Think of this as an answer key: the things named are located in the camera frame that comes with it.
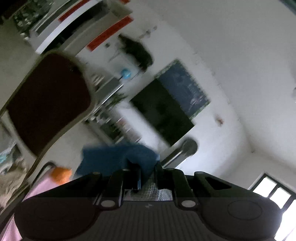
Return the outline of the blue globe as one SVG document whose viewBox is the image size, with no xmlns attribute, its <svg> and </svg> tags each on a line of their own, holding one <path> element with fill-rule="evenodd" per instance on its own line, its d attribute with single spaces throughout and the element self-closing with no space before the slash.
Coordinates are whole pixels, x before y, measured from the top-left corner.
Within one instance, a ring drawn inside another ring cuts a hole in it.
<svg viewBox="0 0 296 241">
<path fill-rule="evenodd" d="M 127 68 L 122 69 L 121 72 L 120 72 L 120 75 L 121 75 L 122 79 L 130 78 L 131 74 L 132 74 L 131 71 L 129 69 L 127 69 Z"/>
</svg>

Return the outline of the dark blue wall poster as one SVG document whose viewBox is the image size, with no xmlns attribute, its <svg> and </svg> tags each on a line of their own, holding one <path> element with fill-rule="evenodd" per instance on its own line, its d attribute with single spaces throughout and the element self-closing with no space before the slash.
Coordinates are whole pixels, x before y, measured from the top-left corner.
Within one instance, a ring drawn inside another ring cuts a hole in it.
<svg viewBox="0 0 296 241">
<path fill-rule="evenodd" d="M 179 59 L 172 61 L 155 78 L 191 120 L 210 103 L 204 90 Z"/>
</svg>

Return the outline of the pile of folded clothes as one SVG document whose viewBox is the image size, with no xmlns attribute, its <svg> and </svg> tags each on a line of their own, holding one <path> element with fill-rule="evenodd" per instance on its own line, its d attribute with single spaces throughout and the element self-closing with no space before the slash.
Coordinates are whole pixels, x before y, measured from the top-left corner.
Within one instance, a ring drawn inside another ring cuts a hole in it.
<svg viewBox="0 0 296 241">
<path fill-rule="evenodd" d="M 1 210 L 6 208 L 27 174 L 27 164 L 17 145 L 1 163 Z"/>
</svg>

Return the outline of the potted green plant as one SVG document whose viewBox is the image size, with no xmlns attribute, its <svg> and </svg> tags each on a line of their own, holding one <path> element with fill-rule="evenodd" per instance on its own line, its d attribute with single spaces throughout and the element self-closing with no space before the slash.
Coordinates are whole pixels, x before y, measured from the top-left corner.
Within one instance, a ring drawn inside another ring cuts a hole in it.
<svg viewBox="0 0 296 241">
<path fill-rule="evenodd" d="M 106 102 L 106 108 L 112 109 L 114 106 L 126 99 L 126 97 L 127 96 L 123 93 L 114 93 Z"/>
</svg>

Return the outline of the dark red chair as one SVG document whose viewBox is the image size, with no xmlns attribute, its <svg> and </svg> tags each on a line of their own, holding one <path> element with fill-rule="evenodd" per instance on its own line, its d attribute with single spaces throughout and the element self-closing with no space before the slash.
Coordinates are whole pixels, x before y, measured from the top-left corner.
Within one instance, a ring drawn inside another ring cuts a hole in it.
<svg viewBox="0 0 296 241">
<path fill-rule="evenodd" d="M 27 187 L 48 150 L 95 108 L 95 93 L 82 63 L 67 53 L 52 50 L 40 56 L 1 109 L 27 150 L 35 156 L 16 199 Z"/>
</svg>

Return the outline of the black television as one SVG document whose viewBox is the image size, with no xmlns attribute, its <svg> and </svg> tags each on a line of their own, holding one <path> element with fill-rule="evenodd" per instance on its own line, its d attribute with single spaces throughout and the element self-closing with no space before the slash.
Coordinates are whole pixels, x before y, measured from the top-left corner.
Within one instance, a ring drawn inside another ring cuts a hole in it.
<svg viewBox="0 0 296 241">
<path fill-rule="evenodd" d="M 148 84 L 131 102 L 170 146 L 194 127 L 180 105 L 158 80 Z"/>
</svg>

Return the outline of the grey and blue sweater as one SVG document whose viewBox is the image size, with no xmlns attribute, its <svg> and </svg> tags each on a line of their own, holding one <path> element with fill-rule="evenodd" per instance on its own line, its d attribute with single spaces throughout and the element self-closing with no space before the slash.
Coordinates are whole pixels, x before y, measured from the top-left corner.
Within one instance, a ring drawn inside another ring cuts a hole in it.
<svg viewBox="0 0 296 241">
<path fill-rule="evenodd" d="M 160 162 L 160 156 L 141 144 L 121 144 L 113 146 L 88 146 L 82 150 L 82 161 L 73 179 L 98 172 L 110 176 L 115 171 L 140 170 L 140 190 L 126 191 L 126 201 L 172 201 L 168 189 L 158 190 L 154 183 L 153 169 Z"/>
</svg>

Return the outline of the orange tangerine fruit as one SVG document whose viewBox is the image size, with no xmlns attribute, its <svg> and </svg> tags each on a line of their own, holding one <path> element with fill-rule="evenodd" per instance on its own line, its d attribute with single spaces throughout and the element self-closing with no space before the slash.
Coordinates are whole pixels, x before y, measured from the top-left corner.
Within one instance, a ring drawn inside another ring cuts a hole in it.
<svg viewBox="0 0 296 241">
<path fill-rule="evenodd" d="M 50 176 L 56 184 L 63 185 L 70 181 L 72 170 L 63 167 L 55 167 Z"/>
</svg>

